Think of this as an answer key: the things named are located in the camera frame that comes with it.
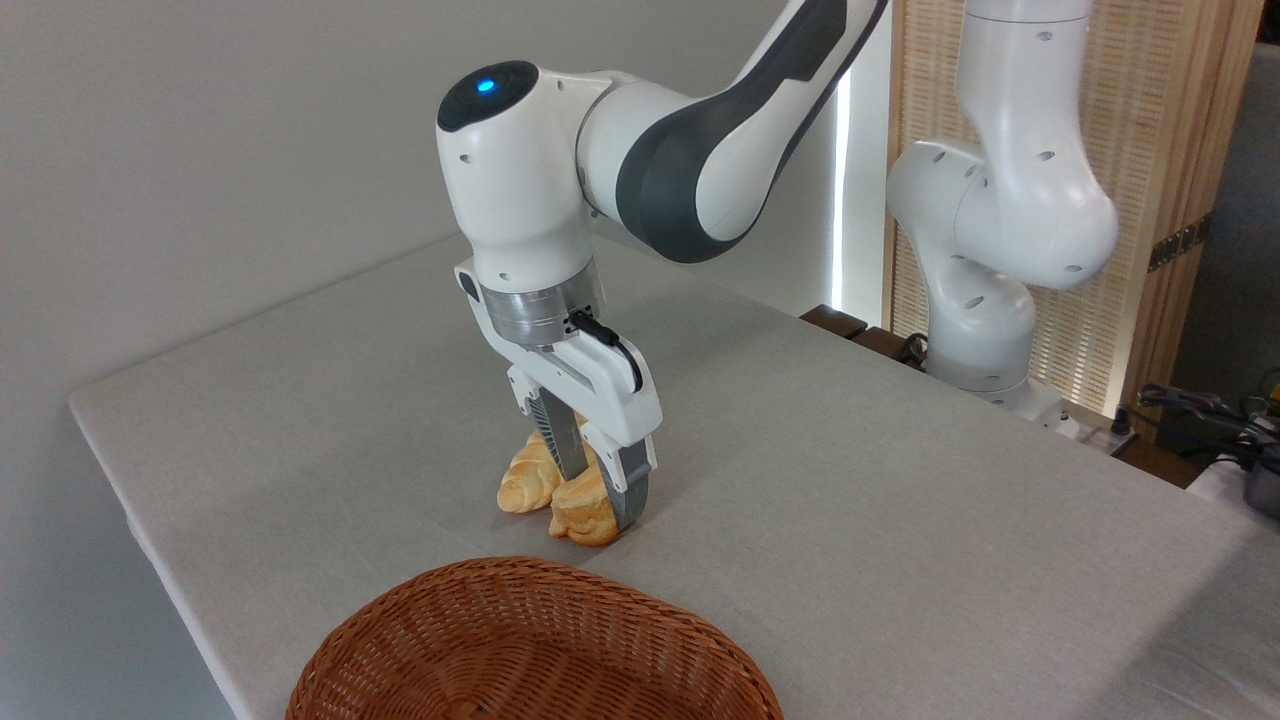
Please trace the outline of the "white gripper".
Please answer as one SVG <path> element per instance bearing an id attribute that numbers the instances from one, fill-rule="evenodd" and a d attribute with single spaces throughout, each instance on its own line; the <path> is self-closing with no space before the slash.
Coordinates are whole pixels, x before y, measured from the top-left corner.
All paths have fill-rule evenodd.
<path id="1" fill-rule="evenodd" d="M 650 434 L 662 423 L 657 387 L 643 354 L 622 342 L 641 369 L 643 388 L 635 389 L 634 368 L 625 355 L 582 332 L 548 348 L 503 340 L 481 301 L 474 260 L 458 264 L 454 277 L 476 296 L 468 305 L 481 333 L 512 364 L 507 375 L 520 410 L 536 423 L 564 482 L 589 466 L 573 410 L 589 420 L 582 427 L 584 438 L 604 478 L 616 524 L 620 530 L 628 529 L 646 506 L 649 475 L 657 464 Z"/>

